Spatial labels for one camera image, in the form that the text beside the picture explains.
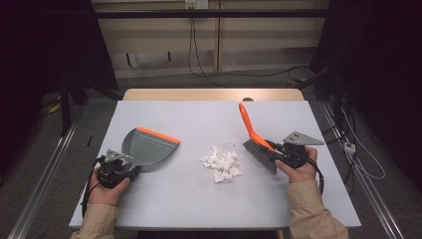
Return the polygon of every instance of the beige sleeve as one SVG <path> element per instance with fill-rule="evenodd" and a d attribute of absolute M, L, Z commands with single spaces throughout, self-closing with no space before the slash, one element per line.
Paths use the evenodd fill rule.
<path fill-rule="evenodd" d="M 90 204 L 82 221 L 81 229 L 72 234 L 71 239 L 111 239 L 114 238 L 114 223 L 118 208 L 104 204 Z"/>
<path fill-rule="evenodd" d="M 288 200 L 293 238 L 348 238 L 347 229 L 323 206 L 315 180 L 290 183 Z"/>

